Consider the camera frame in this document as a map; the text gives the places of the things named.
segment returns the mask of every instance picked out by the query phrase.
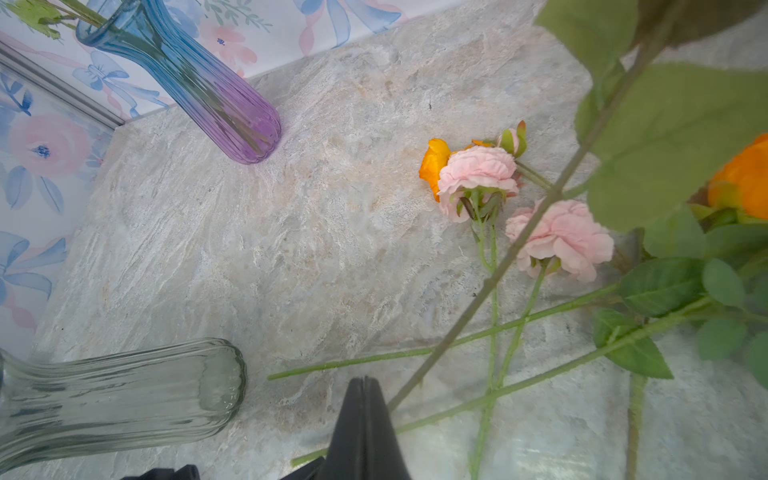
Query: marble surface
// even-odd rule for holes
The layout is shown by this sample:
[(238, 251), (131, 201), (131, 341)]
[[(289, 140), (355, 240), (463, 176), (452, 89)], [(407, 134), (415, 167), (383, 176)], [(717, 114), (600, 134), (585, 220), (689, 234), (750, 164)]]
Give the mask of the marble surface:
[[(453, 324), (482, 271), (468, 225), (441, 217), (417, 170), (432, 137), (460, 147), (524, 118), (528, 162), (555, 178), (576, 147), (571, 123), (588, 76), (531, 26), (542, 5), (475, 0), (255, 79), (285, 126), (261, 165), (226, 159), (177, 108), (119, 128), (35, 356), (82, 359), (218, 336), (243, 350), (247, 396), (213, 438), (30, 465), (2, 480), (120, 478), (187, 463), (204, 480), (277, 480), (290, 458), (326, 444), (350, 378), (373, 375), (393, 395), (421, 359), (266, 376), (430, 344)], [(763, 10), (665, 58), (766, 68), (766, 24)], [(540, 195), (526, 186), (507, 213)], [(603, 268), (597, 285), (614, 278)], [(504, 319), (521, 311), (531, 283), (506, 276)], [(538, 307), (597, 285), (554, 276)], [(592, 349), (589, 317), (531, 324), (507, 382)], [(483, 309), (469, 330), (487, 322)], [(698, 360), (690, 330), (659, 346), (677, 379), (649, 383), (639, 478), (764, 478), (768, 392), (735, 362)], [(395, 424), (482, 394), (487, 355), (487, 341), (451, 351)], [(505, 397), (482, 477), (623, 478), (627, 388), (627, 373), (601, 359)], [(478, 417), (401, 435), (412, 477), (468, 478)]]

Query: pink flower print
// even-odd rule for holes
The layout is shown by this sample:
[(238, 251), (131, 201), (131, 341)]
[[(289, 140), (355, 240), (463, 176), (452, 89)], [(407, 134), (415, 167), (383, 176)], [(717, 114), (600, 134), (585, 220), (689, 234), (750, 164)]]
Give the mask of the pink flower print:
[(19, 115), (8, 139), (20, 165), (47, 178), (73, 174), (91, 154), (85, 129), (56, 114)]
[(240, 77), (245, 75), (241, 65), (252, 65), (259, 59), (253, 50), (241, 45), (245, 37), (229, 25), (200, 24), (200, 40), (209, 52), (221, 58), (221, 61), (235, 70)]

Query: artificial flower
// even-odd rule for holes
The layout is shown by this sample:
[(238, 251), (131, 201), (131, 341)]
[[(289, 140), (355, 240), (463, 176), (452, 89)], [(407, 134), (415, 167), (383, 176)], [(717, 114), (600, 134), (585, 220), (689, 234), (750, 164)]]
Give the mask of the artificial flower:
[(735, 156), (710, 180), (710, 206), (743, 209), (747, 215), (768, 220), (768, 134)]
[[(538, 209), (541, 200), (536, 203)], [(509, 240), (517, 240), (520, 232), (533, 217), (535, 209), (520, 208), (507, 220)], [(563, 270), (577, 280), (591, 282), (597, 276), (594, 265), (609, 261), (614, 252), (614, 240), (608, 231), (594, 221), (586, 204), (562, 200), (549, 207), (518, 253), (518, 267), (531, 276), (541, 268), (533, 259), (557, 257)]]
[(437, 186), (437, 180), (440, 180), (440, 170), (448, 164), (448, 157), (451, 156), (451, 149), (448, 148), (448, 144), (439, 138), (433, 138), (429, 141), (429, 149), (424, 154), (424, 160), (422, 161), (422, 167), (419, 169), (419, 178), (427, 180), (430, 188), (432, 188), (432, 194), (435, 195), (435, 200), (440, 201), (438, 192), (440, 189)]
[(451, 221), (463, 222), (469, 215), (466, 209), (457, 211), (457, 206), (465, 190), (486, 187), (497, 188), (506, 197), (517, 194), (515, 168), (515, 158), (503, 148), (475, 145), (451, 154), (438, 179), (440, 210)]

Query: pink flower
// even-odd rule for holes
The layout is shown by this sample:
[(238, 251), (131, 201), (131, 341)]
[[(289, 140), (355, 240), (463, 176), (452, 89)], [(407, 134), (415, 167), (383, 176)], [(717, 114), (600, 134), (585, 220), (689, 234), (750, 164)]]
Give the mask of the pink flower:
[[(515, 241), (533, 216), (534, 209), (520, 208), (507, 220), (507, 237)], [(518, 254), (518, 267), (531, 276), (538, 275), (531, 258), (557, 257), (563, 270), (582, 282), (597, 276), (594, 265), (609, 261), (614, 253), (614, 239), (594, 221), (587, 205), (576, 200), (555, 202), (536, 226), (533, 235)]]
[(229, 25), (220, 27), (200, 24), (200, 40), (208, 51), (221, 58), (221, 61), (235, 70), (240, 77), (245, 75), (240, 64), (251, 65), (259, 59), (253, 50), (240, 45), (245, 41), (245, 37)]
[(456, 205), (464, 190), (491, 187), (505, 191), (508, 197), (517, 194), (518, 183), (512, 178), (515, 168), (515, 158), (503, 148), (475, 146), (454, 152), (437, 182), (440, 210), (452, 222), (463, 222), (469, 214), (466, 209), (457, 214)]
[(18, 162), (47, 178), (73, 174), (91, 153), (85, 129), (61, 115), (20, 115), (8, 139)]

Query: blue and purple vase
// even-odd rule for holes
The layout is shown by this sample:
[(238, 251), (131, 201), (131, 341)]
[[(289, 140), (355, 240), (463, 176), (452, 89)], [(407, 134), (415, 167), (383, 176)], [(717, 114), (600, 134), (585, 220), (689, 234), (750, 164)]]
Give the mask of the blue and purple vase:
[(228, 157), (255, 164), (280, 141), (275, 108), (171, 19), (162, 0), (91, 0), (108, 20), (77, 27), (84, 45), (139, 64)]

